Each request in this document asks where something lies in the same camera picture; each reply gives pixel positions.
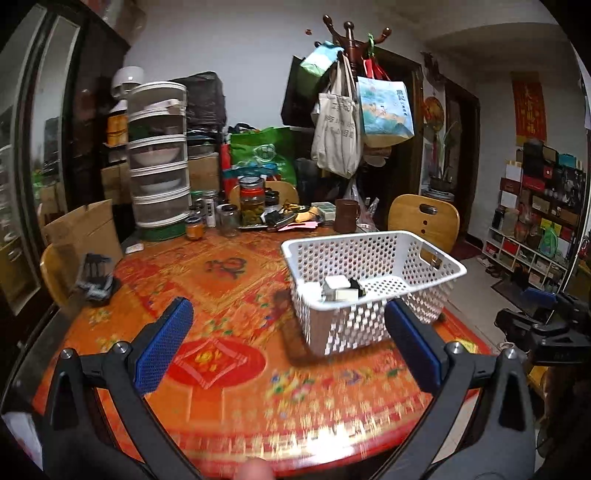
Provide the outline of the wooden chair left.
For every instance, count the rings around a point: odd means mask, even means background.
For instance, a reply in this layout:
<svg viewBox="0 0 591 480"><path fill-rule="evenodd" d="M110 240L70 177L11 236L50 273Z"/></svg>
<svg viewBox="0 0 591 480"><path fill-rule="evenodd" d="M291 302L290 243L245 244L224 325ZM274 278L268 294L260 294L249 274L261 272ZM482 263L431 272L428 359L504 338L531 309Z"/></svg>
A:
<svg viewBox="0 0 591 480"><path fill-rule="evenodd" d="M41 256L40 271L43 280L59 307L67 305L76 290L79 266L79 258L71 244L51 243Z"/></svg>

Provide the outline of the brown ceramic mug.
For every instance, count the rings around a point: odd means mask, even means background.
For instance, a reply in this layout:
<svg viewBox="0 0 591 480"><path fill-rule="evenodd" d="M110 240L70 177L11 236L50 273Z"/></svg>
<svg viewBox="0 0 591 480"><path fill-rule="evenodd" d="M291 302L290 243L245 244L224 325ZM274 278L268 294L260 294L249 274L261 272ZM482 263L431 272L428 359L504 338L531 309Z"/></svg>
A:
<svg viewBox="0 0 591 480"><path fill-rule="evenodd" d="M339 199L335 201L334 229L339 234L356 232L356 220L361 214L360 204L355 200Z"/></svg>

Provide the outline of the empty glass jar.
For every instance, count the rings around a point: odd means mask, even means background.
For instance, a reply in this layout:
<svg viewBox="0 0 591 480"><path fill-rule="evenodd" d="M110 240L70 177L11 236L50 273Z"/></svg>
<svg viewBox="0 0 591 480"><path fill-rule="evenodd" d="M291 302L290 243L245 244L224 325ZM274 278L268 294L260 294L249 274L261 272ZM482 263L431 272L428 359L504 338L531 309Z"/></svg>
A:
<svg viewBox="0 0 591 480"><path fill-rule="evenodd" d="M238 234L239 211L235 204L222 204L217 207L218 230L224 237L235 237Z"/></svg>

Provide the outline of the white perforated plastic basket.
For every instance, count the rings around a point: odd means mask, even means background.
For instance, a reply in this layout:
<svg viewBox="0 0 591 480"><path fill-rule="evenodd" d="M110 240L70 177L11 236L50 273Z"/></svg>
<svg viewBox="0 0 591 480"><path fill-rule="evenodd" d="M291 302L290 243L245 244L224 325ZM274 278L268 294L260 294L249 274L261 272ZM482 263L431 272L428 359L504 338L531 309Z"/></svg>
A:
<svg viewBox="0 0 591 480"><path fill-rule="evenodd" d="M287 240L281 252L290 270L290 295L308 350L328 356L386 340L385 307L401 299L418 319L436 321L463 263L409 231L383 231ZM356 280L353 302L307 302L297 285L326 276Z"/></svg>

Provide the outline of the cardboard box open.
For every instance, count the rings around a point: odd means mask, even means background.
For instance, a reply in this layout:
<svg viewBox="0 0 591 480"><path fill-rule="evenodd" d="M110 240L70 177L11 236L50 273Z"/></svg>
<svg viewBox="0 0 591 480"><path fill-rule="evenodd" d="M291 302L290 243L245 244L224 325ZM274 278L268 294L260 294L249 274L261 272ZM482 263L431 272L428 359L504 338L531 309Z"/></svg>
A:
<svg viewBox="0 0 591 480"><path fill-rule="evenodd" d="M88 253L109 257L114 264L123 258L113 215L112 201L78 207L42 229L44 238L64 254L82 262Z"/></svg>

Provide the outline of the white charger adapter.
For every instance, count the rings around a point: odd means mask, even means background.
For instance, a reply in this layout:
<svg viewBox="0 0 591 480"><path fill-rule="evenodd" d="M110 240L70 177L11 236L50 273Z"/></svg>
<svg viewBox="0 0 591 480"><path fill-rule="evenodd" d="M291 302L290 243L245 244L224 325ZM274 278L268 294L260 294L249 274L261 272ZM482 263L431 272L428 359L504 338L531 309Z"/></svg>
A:
<svg viewBox="0 0 591 480"><path fill-rule="evenodd" d="M304 282L297 285L297 294L307 302L322 302L324 289L320 282Z"/></svg>

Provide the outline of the white storage shelf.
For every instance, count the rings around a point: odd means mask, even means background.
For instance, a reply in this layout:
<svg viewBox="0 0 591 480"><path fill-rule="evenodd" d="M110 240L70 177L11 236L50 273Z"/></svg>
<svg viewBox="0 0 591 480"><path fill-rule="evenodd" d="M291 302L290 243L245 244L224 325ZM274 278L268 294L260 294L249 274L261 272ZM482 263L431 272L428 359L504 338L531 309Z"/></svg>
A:
<svg viewBox="0 0 591 480"><path fill-rule="evenodd" d="M576 157L539 140L526 141L500 179L484 256L516 283L558 292L579 240L586 180Z"/></svg>

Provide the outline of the green shopping bag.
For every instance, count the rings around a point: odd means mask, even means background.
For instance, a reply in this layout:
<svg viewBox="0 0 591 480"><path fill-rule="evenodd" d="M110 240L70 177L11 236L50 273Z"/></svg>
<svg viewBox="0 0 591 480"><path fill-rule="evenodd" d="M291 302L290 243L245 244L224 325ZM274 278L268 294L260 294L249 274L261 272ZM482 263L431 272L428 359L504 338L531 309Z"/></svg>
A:
<svg viewBox="0 0 591 480"><path fill-rule="evenodd" d="M229 136L231 165L237 167L276 166L280 179L297 184L294 170L294 133L288 127L269 127L232 133Z"/></svg>

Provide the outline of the pickle glass jar red lid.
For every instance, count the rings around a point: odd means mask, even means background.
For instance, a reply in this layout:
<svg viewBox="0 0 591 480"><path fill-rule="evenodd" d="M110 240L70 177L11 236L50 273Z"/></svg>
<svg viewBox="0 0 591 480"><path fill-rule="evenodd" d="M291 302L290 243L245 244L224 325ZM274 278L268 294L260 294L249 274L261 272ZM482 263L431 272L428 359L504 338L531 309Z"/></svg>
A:
<svg viewBox="0 0 591 480"><path fill-rule="evenodd" d="M240 223L242 226L259 225L260 215L266 208L263 179L245 176L239 179Z"/></svg>

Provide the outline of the dark wooden glass cabinet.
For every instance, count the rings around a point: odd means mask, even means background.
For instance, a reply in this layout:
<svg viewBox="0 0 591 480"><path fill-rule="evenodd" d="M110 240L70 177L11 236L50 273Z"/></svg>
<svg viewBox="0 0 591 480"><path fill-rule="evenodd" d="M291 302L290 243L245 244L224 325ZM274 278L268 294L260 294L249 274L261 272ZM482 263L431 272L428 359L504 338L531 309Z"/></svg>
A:
<svg viewBox="0 0 591 480"><path fill-rule="evenodd" d="M39 316L44 226L100 199L132 1L1 4L1 315Z"/></svg>

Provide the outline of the white canvas tote bag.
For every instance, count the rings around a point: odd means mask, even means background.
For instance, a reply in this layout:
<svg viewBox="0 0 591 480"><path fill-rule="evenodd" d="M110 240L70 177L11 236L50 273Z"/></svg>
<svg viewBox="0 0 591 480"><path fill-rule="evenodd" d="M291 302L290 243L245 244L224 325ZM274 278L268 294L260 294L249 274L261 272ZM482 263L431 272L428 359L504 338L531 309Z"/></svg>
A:
<svg viewBox="0 0 591 480"><path fill-rule="evenodd" d="M349 59L339 55L329 87L318 95L311 160L318 168L351 179L362 159L362 125Z"/></svg>

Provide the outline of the white box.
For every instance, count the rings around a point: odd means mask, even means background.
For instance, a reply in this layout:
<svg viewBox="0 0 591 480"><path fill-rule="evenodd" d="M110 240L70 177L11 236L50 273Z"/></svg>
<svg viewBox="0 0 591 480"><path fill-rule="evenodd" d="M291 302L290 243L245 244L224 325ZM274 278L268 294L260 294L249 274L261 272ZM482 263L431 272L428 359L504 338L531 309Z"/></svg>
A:
<svg viewBox="0 0 591 480"><path fill-rule="evenodd" d="M322 296L327 302L353 302L360 298L360 292L359 283L345 275L326 276L322 283Z"/></svg>

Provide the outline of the blue printed tote bag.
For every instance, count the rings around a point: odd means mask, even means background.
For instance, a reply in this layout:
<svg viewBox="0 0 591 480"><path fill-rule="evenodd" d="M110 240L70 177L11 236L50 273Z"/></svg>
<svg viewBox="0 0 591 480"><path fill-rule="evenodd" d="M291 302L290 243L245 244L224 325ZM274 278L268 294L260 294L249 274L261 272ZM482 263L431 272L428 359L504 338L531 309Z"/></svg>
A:
<svg viewBox="0 0 591 480"><path fill-rule="evenodd" d="M356 83L363 122L363 142L387 148L415 136L406 85L401 81L360 78Z"/></svg>

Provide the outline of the wooden chair right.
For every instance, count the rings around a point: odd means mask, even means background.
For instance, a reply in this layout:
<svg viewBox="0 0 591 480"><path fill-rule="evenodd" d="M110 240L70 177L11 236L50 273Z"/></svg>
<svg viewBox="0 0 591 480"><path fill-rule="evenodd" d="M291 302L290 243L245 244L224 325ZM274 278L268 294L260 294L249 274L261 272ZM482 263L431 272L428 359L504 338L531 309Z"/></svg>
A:
<svg viewBox="0 0 591 480"><path fill-rule="evenodd" d="M389 230L404 230L451 253L459 235L460 215L455 206L415 194L398 196L388 215Z"/></svg>

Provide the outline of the stacked white food cover tower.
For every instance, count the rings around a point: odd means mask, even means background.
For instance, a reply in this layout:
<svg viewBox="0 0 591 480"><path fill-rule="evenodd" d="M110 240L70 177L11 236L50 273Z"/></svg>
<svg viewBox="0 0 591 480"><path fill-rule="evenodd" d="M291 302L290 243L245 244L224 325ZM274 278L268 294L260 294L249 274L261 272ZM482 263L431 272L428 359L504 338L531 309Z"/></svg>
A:
<svg viewBox="0 0 591 480"><path fill-rule="evenodd" d="M176 82L148 82L128 93L126 155L140 229L167 227L188 215L186 106L187 89Z"/></svg>

